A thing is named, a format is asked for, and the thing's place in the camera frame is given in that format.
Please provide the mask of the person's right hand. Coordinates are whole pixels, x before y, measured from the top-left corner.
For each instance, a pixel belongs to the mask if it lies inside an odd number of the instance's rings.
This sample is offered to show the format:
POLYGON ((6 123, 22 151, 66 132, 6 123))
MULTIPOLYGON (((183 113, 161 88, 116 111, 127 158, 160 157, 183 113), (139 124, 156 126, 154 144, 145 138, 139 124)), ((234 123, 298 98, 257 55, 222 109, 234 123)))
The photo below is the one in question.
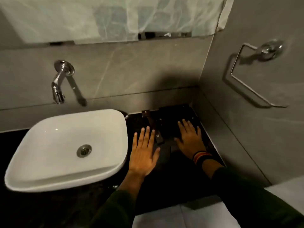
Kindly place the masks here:
POLYGON ((197 129, 192 125, 190 121, 187 121, 191 127, 191 134, 186 135, 183 132, 183 122, 178 121, 178 127, 180 129, 181 138, 179 138, 185 145, 184 151, 181 151, 186 157, 192 159, 193 155, 198 151, 206 151, 206 147, 203 140, 199 140, 197 137, 197 129))

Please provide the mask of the person's left hand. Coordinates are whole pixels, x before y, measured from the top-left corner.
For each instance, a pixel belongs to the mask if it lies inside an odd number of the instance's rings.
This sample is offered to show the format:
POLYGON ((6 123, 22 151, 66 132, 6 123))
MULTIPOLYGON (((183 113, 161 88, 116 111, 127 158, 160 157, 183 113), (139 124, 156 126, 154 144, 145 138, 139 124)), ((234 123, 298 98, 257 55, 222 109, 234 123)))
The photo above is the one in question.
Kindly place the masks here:
POLYGON ((146 128, 142 128, 137 136, 137 148, 131 151, 128 174, 145 177, 155 168, 152 166, 152 156, 155 152, 155 130, 150 130, 148 148, 143 148, 143 139, 146 128))

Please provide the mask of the person's left forearm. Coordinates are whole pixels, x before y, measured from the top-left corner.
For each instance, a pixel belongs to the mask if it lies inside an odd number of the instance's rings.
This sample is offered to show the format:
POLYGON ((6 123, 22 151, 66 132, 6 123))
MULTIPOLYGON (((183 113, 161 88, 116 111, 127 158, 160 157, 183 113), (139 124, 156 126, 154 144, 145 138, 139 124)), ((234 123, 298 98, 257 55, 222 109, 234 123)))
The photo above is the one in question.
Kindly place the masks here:
POLYGON ((145 176, 128 171, 125 179, 113 192, 87 228, 132 228, 136 199, 145 176))

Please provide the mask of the person's right forearm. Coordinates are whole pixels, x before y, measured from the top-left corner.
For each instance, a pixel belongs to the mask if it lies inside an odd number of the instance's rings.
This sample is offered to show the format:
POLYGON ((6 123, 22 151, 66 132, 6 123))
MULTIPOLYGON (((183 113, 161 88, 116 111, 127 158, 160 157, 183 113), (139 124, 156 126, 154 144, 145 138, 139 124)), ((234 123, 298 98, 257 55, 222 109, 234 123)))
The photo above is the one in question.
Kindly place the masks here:
POLYGON ((304 228, 304 215, 260 185, 212 159, 201 167, 241 228, 304 228))

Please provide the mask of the dark brown rectangular case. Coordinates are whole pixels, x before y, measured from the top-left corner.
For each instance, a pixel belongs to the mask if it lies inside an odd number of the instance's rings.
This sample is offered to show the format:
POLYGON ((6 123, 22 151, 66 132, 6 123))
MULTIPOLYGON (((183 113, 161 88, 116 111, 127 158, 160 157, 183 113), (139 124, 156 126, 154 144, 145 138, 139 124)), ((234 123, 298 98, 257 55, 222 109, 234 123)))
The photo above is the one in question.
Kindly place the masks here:
POLYGON ((162 137, 161 132, 158 129, 157 121, 154 119, 150 113, 150 110, 142 111, 142 117, 146 118, 149 122, 150 127, 155 130, 155 141, 157 145, 162 145, 165 143, 164 138, 162 137))

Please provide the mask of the striped red black wristband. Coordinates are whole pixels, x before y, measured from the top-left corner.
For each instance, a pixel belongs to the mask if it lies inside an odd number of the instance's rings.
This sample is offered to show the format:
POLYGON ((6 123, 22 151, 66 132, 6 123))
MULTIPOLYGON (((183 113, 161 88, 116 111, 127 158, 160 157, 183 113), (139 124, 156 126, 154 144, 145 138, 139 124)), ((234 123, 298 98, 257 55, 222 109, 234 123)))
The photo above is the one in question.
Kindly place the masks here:
POLYGON ((192 157, 194 164, 198 167, 201 167, 203 161, 208 159, 214 160, 213 155, 207 151, 198 151, 192 157))

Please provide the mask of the chrome sink drain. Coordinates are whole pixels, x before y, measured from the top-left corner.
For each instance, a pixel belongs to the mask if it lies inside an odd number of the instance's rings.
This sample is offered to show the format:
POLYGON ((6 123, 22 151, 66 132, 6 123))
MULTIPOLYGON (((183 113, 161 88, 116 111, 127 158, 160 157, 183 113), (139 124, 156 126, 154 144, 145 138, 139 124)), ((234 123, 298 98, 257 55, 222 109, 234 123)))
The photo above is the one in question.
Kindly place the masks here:
POLYGON ((76 155, 79 158, 85 158, 92 152, 92 147, 88 144, 82 145, 77 149, 76 155))

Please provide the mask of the white ceramic sink basin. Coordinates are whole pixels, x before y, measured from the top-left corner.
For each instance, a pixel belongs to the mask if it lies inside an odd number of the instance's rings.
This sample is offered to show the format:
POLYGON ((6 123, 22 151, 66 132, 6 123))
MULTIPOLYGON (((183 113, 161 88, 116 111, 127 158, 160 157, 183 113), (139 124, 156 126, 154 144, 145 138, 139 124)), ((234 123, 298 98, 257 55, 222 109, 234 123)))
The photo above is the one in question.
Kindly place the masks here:
POLYGON ((24 136, 5 173, 5 185, 17 192, 47 192, 105 180, 125 164, 127 124, 113 109, 44 119, 24 136), (77 149, 88 144, 85 158, 77 149))

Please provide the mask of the translucent plastic protective sheet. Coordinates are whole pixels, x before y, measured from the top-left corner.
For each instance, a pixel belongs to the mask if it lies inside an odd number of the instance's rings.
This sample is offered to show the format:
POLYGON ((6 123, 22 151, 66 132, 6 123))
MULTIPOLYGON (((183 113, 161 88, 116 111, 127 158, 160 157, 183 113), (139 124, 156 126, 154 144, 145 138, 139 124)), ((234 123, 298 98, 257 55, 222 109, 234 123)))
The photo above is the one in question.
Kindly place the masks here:
POLYGON ((234 0, 0 0, 0 49, 138 41, 142 32, 223 30, 234 0))

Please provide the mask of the wall mirror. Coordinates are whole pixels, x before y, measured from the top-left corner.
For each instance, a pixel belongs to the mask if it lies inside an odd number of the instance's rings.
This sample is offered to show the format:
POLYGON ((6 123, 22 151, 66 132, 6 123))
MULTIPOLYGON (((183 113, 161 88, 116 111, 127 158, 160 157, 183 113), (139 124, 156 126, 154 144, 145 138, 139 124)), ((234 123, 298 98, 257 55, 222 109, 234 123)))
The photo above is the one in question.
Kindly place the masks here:
POLYGON ((142 32, 138 34, 138 40, 176 39, 191 37, 192 32, 142 32))

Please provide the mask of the chrome wall tap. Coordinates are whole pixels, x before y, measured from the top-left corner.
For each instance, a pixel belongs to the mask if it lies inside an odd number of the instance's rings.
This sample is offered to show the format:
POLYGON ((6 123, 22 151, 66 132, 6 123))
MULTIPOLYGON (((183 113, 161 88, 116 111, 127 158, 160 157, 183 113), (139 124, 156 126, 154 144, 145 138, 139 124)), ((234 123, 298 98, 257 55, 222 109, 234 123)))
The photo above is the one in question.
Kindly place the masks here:
POLYGON ((57 60, 54 62, 54 68, 57 72, 54 80, 51 83, 52 96, 56 104, 63 104, 65 102, 65 96, 61 89, 61 84, 65 77, 74 75, 74 67, 65 60, 57 60))

